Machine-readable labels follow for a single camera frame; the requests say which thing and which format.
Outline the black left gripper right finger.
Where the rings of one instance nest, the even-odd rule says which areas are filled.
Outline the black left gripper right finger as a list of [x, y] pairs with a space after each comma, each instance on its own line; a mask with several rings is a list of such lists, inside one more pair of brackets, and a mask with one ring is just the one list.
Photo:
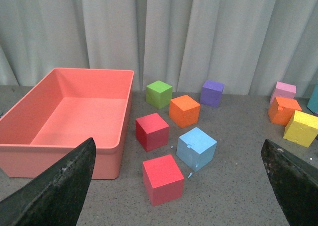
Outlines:
[[318, 224], [318, 169], [266, 139], [262, 161], [275, 197], [291, 226]]

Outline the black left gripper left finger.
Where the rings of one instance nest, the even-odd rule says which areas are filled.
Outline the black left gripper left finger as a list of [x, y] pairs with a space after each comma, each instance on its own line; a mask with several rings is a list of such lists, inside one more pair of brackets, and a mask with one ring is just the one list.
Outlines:
[[89, 138], [0, 203], [2, 226], [75, 226], [96, 158]]

